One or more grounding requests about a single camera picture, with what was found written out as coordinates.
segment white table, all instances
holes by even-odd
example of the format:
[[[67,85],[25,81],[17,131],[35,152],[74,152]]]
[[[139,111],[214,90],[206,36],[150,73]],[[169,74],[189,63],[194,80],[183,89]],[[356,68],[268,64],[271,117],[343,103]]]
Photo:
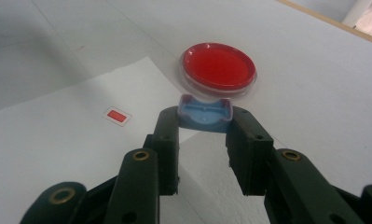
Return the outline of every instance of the white table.
[[[274,0],[1,0],[0,109],[146,56],[186,92],[178,61],[200,42],[253,59],[256,83],[233,104],[255,115],[275,147],[306,154],[356,195],[372,184],[372,43]],[[241,195],[224,142],[199,133],[181,145],[180,193],[161,198],[161,223],[269,223],[263,198]]]

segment white paper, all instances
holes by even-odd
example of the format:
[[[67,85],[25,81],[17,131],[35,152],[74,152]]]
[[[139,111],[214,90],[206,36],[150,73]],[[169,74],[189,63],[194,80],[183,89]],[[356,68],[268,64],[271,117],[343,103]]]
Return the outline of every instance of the white paper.
[[[18,223],[48,187],[75,181],[91,189],[115,176],[142,147],[162,109],[181,93],[149,60],[0,111],[0,223]],[[131,115],[121,127],[111,106]],[[184,141],[195,132],[182,131]]]

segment white wall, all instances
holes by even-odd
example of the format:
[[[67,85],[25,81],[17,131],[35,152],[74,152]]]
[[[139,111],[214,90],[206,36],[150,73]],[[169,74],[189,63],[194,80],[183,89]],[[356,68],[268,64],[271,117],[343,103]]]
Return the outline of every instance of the white wall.
[[[290,0],[335,21],[342,22],[356,0]]]
[[[350,27],[355,26],[371,4],[372,0],[357,0],[342,23]]]

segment red disc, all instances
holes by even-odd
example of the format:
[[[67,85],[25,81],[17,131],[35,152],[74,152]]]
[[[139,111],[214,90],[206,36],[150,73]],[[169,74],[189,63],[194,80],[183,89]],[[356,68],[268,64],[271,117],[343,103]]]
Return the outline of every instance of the red disc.
[[[222,90],[245,88],[255,78],[255,64],[243,52],[216,43],[195,45],[184,53],[183,67],[200,84]]]

